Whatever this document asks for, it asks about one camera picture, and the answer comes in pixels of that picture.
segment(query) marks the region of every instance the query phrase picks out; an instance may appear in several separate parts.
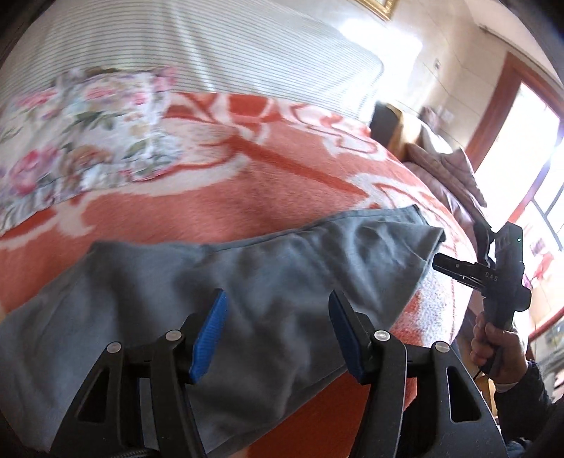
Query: striped sheet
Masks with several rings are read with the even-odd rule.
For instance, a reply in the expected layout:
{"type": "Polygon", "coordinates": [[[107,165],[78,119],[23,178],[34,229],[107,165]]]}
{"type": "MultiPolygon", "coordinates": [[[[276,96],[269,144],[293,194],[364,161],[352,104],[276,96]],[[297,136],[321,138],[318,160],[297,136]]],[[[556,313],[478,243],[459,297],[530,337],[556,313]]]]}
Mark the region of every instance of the striped sheet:
{"type": "Polygon", "coordinates": [[[178,68],[177,90],[262,94],[369,122],[380,59],[269,0],[56,0],[0,69],[0,106],[60,72],[178,68]]]}

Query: pink quilt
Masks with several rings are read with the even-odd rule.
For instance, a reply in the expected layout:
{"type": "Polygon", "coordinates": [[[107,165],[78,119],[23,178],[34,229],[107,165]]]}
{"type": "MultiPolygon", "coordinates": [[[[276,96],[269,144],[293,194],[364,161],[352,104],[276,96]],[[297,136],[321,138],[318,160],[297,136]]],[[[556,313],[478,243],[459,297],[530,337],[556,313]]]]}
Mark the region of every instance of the pink quilt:
{"type": "MultiPolygon", "coordinates": [[[[0,314],[36,295],[95,240],[220,243],[349,209],[417,204],[445,229],[441,252],[475,261],[453,216],[360,122],[287,100],[176,93],[162,126],[183,150],[166,174],[81,194],[0,237],[0,314]]],[[[469,288],[432,271],[392,331],[409,344],[451,342],[469,297],[469,288]]],[[[345,458],[365,396],[342,376],[246,454],[345,458]]]]}

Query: gray towel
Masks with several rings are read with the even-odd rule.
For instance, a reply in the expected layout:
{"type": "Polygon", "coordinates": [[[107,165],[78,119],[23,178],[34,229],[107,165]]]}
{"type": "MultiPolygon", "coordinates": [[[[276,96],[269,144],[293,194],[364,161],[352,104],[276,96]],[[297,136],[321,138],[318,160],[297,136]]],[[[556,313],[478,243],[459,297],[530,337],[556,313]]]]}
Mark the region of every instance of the gray towel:
{"type": "Polygon", "coordinates": [[[331,290],[389,329],[442,240],[412,206],[219,245],[97,242],[0,324],[0,409],[26,445],[48,450],[109,342],[152,342],[207,312],[213,289],[223,288],[225,329],[188,395],[206,450],[227,456],[345,370],[327,312],[331,290]]]}

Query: gold frame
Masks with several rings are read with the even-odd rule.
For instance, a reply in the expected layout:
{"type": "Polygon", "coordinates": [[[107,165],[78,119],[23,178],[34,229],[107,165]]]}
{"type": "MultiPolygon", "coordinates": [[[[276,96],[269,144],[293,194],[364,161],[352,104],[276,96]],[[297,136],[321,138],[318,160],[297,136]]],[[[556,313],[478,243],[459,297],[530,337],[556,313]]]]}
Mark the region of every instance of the gold frame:
{"type": "Polygon", "coordinates": [[[391,16],[394,12],[395,6],[398,4],[399,0],[386,0],[386,3],[382,5],[378,0],[356,0],[361,5],[368,8],[373,13],[376,13],[379,17],[385,21],[391,20],[391,16]]]}

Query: screw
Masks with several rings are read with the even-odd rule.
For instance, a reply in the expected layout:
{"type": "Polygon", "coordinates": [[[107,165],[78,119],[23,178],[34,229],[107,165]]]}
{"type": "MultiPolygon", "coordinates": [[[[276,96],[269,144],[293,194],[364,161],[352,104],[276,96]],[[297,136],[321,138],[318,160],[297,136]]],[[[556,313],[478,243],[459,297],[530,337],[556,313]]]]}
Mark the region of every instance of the screw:
{"type": "Polygon", "coordinates": [[[170,341],[174,342],[182,337],[182,332],[178,331],[177,329],[173,329],[172,331],[168,331],[165,335],[165,338],[170,341]]]}
{"type": "Polygon", "coordinates": [[[374,338],[380,342],[385,342],[390,340],[390,333],[388,331],[376,331],[374,332],[374,338]]]}
{"type": "Polygon", "coordinates": [[[446,342],[439,341],[435,344],[435,348],[441,353],[448,353],[451,349],[451,346],[446,342]]]}
{"type": "Polygon", "coordinates": [[[108,353],[117,353],[121,350],[121,344],[119,342],[112,342],[106,347],[108,353]]]}

